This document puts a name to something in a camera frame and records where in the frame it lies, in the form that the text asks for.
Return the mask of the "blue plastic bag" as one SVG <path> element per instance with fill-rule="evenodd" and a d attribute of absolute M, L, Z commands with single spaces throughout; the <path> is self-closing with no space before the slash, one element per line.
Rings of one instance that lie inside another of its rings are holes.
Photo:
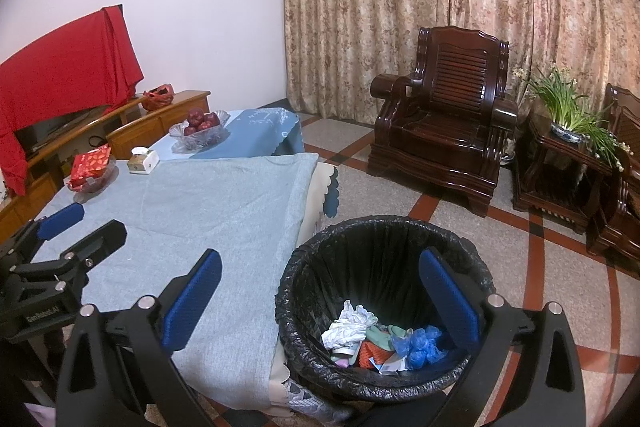
<path fill-rule="evenodd" d="M 442 361 L 449 350 L 439 346 L 444 338 L 442 331 L 433 325 L 425 329 L 415 329 L 405 335 L 390 335 L 390 342 L 395 352 L 405 361 L 405 370 L 414 372 L 427 365 Z"/>

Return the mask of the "green rubber glove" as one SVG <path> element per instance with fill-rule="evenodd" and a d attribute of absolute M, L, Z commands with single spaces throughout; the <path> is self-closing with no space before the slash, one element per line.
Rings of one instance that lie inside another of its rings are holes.
<path fill-rule="evenodd" d="M 396 325 L 375 324 L 366 329 L 366 339 L 376 347 L 385 351 L 395 350 L 394 338 L 406 339 L 413 333 L 413 329 L 402 329 Z"/>

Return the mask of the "white cloth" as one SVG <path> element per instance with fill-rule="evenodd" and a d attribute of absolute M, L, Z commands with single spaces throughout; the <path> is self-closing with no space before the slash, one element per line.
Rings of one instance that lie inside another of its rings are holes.
<path fill-rule="evenodd" d="M 361 305 L 354 307 L 347 299 L 340 315 L 321 334 L 322 345 L 334 355 L 352 357 L 366 339 L 367 329 L 376 323 L 378 317 L 373 312 Z"/>

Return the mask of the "black lined trash bin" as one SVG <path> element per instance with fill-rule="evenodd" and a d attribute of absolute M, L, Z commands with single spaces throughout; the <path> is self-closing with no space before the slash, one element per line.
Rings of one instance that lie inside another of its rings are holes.
<path fill-rule="evenodd" d="M 274 304 L 286 364 L 293 378 L 325 398 L 404 402 L 453 385 L 469 357 L 454 346 L 442 361 L 396 375 L 339 367 L 321 335 L 345 301 L 374 313 L 384 325 L 417 329 L 442 325 L 420 281 L 419 257 L 434 247 L 450 268 L 484 294 L 494 279 L 469 239 L 421 220 L 369 216 L 331 225 L 292 252 Z"/>

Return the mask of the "trash pile in bin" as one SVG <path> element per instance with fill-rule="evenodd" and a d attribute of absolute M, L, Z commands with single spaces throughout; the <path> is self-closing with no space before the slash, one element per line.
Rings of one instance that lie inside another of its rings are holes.
<path fill-rule="evenodd" d="M 403 329 L 385 325 L 363 306 L 343 303 L 338 317 L 320 336 L 333 363 L 343 369 L 367 369 L 380 375 L 434 369 L 452 353 L 445 333 L 434 325 Z"/>

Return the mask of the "red snack packet dish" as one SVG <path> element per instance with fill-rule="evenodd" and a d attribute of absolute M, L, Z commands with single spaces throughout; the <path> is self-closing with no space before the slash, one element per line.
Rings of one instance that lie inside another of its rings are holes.
<path fill-rule="evenodd" d="M 75 156 L 66 186 L 74 193 L 73 201 L 83 204 L 103 193 L 118 174 L 112 148 L 104 144 Z"/>

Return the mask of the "white tissue box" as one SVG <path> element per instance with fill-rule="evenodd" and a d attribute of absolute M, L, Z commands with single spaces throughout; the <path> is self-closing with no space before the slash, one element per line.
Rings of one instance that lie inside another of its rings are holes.
<path fill-rule="evenodd" d="M 127 168 L 133 174 L 149 174 L 160 162 L 156 150 L 144 146 L 136 146 L 131 150 L 131 156 L 127 161 Z"/>

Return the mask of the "wooden TV cabinet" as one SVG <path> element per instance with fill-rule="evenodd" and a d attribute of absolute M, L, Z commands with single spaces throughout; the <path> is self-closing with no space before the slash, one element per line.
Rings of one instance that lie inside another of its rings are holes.
<path fill-rule="evenodd" d="M 134 146 L 149 146 L 162 139 L 173 124 L 186 119 L 190 109 L 208 109 L 208 96 L 207 91 L 180 91 L 169 105 L 151 113 L 136 96 L 111 113 L 99 107 L 73 121 L 27 157 L 26 194 L 10 195 L 1 203 L 1 238 L 8 239 L 35 218 L 61 190 L 74 155 L 107 143 L 115 158 L 125 158 Z"/>

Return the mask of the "grey blue tablecloth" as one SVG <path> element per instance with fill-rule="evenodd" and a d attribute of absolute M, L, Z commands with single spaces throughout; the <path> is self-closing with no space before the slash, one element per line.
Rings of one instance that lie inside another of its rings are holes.
<path fill-rule="evenodd" d="M 102 311 L 126 309 L 218 251 L 220 283 L 186 347 L 172 359 L 202 395 L 237 410 L 267 410 L 278 342 L 274 296 L 294 251 L 317 155 L 162 161 L 150 174 L 126 165 L 85 217 L 45 243 L 36 260 L 116 219 L 124 246 L 89 273 L 82 292 Z"/>

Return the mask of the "glass fruit bowl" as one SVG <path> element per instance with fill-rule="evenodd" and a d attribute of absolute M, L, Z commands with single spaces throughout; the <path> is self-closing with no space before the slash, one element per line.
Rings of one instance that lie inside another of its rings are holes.
<path fill-rule="evenodd" d="M 226 124 L 230 115 L 226 112 L 215 113 L 220 118 L 220 125 L 210 129 L 196 132 L 191 135 L 184 135 L 183 130 L 188 125 L 186 119 L 174 124 L 169 129 L 169 135 L 175 139 L 175 143 L 171 145 L 171 152 L 175 154 L 191 154 L 205 150 L 207 147 L 215 146 L 229 138 L 230 131 Z"/>

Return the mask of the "red basket ornament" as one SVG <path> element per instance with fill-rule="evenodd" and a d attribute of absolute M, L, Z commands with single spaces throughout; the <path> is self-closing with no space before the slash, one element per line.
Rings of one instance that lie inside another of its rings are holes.
<path fill-rule="evenodd" d="M 175 92 L 170 83 L 164 83 L 149 91 L 143 92 L 142 107 L 148 112 L 155 112 L 172 104 Z"/>

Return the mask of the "red cloth over television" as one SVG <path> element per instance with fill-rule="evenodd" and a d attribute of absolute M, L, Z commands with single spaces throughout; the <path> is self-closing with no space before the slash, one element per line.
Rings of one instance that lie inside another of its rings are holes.
<path fill-rule="evenodd" d="M 124 14 L 106 6 L 33 41 L 1 64 L 1 171 L 26 194 L 27 160 L 15 132 L 95 107 L 112 110 L 143 79 Z"/>

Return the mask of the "dark wooden side table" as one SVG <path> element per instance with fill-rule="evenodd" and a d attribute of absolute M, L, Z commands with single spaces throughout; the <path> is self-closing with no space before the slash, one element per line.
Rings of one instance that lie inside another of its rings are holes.
<path fill-rule="evenodd" d="M 552 121 L 530 113 L 515 145 L 513 207 L 540 210 L 584 233 L 600 208 L 600 187 L 614 173 L 584 143 L 573 144 L 552 131 Z"/>

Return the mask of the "blue side table cover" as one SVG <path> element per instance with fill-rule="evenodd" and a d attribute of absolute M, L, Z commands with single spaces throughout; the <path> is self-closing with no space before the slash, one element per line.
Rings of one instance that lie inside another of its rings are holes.
<path fill-rule="evenodd" d="M 194 157 L 218 159 L 235 157 L 280 156 L 303 153 L 303 131 L 297 114 L 282 107 L 232 110 L 226 128 L 230 134 L 224 142 L 199 152 L 177 153 L 177 142 L 166 134 L 152 145 L 161 161 Z"/>

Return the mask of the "potted green plant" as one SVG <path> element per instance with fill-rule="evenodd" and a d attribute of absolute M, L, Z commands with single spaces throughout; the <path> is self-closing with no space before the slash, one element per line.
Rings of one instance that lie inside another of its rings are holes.
<path fill-rule="evenodd" d="M 525 83 L 526 92 L 544 104 L 551 119 L 551 130 L 559 132 L 560 138 L 575 143 L 574 136 L 578 136 L 579 143 L 585 143 L 595 158 L 618 171 L 624 170 L 618 152 L 630 153 L 630 146 L 608 130 L 603 112 L 589 109 L 587 95 L 578 90 L 577 80 L 568 69 L 552 64 L 532 74 L 517 68 L 514 76 Z"/>

